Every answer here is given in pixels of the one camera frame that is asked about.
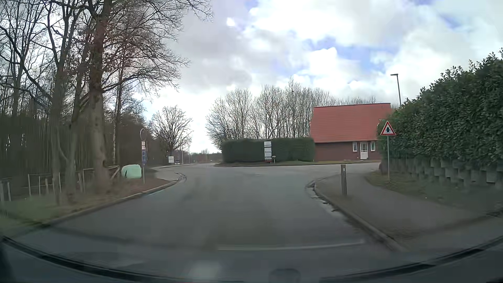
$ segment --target blue sign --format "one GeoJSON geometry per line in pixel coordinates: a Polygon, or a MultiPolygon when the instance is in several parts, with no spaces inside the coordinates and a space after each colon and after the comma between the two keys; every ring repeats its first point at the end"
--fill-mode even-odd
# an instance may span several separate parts
{"type": "Polygon", "coordinates": [[[147,150],[142,150],[141,151],[141,161],[143,165],[147,163],[147,150]]]}

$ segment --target trimmed hedge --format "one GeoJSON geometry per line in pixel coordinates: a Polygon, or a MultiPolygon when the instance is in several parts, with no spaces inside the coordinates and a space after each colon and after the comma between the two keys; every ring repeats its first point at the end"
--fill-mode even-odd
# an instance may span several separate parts
{"type": "Polygon", "coordinates": [[[276,161],[313,161],[314,140],[310,137],[273,139],[232,139],[222,143],[226,163],[264,161],[264,141],[270,140],[276,161]]]}
{"type": "MultiPolygon", "coordinates": [[[[493,53],[469,70],[453,67],[388,117],[391,158],[489,165],[503,160],[503,60],[493,53]]],[[[378,127],[378,133],[384,121],[378,127]]],[[[386,156],[386,137],[378,147],[386,156]]]]}

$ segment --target sky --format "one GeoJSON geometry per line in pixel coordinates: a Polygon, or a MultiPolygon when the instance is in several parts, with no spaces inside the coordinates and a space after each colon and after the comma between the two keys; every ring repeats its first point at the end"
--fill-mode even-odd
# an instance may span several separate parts
{"type": "Polygon", "coordinates": [[[213,0],[211,22],[194,15],[170,48],[191,61],[179,89],[145,102],[145,117],[178,105],[193,119],[190,152],[216,152],[205,117],[234,88],[286,85],[293,77],[336,97],[415,98],[452,66],[503,47],[501,0],[213,0]]]}

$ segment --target road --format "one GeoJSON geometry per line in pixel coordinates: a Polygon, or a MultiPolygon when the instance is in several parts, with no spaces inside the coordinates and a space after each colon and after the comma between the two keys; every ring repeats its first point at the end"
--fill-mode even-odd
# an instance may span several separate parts
{"type": "Polygon", "coordinates": [[[395,265],[385,247],[305,188],[339,168],[160,168],[158,178],[179,172],[186,180],[16,240],[110,268],[192,279],[267,281],[275,268],[295,268],[318,280],[395,265]]]}

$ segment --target triangular warning sign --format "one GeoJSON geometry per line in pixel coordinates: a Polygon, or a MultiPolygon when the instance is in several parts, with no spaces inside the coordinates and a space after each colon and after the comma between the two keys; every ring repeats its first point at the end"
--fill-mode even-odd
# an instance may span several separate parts
{"type": "Polygon", "coordinates": [[[384,128],[382,128],[381,135],[396,135],[395,130],[391,127],[389,121],[386,121],[384,128]]]}

